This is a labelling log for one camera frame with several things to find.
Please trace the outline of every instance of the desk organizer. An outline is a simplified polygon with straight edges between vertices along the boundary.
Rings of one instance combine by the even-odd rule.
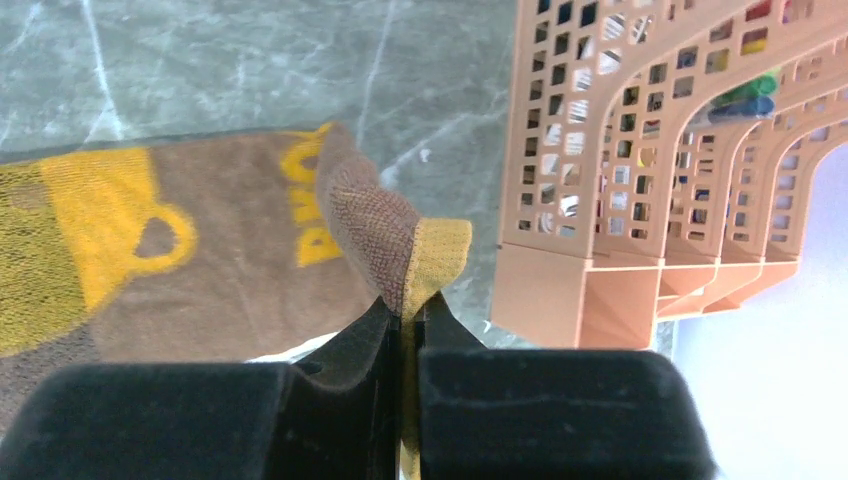
[[[846,36],[843,0],[520,0],[492,320],[643,349],[797,272]]]

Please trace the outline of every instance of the green marker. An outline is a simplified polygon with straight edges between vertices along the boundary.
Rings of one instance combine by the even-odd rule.
[[[750,82],[728,90],[713,100],[713,105],[722,107],[751,98],[768,96],[777,91],[777,70],[761,75]]]

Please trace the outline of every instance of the gray marble countertop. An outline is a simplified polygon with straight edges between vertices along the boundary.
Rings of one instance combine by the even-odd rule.
[[[485,321],[513,1],[0,5],[0,161],[342,121],[424,215],[473,222],[468,267],[445,292],[456,315],[491,346],[529,346]]]

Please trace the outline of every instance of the white surface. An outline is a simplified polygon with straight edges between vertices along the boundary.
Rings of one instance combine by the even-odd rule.
[[[675,361],[729,480],[848,478],[848,147],[819,167],[801,271],[680,324]]]

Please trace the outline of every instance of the fabric texture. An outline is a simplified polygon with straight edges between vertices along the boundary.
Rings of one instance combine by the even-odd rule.
[[[401,195],[380,187],[374,164],[341,125],[330,125],[318,160],[318,203],[345,256],[401,317],[401,466],[420,478],[418,385],[413,319],[462,273],[471,246],[466,220],[422,218]]]
[[[323,132],[78,152],[0,167],[0,434],[92,361],[243,361],[376,298],[321,216]]]

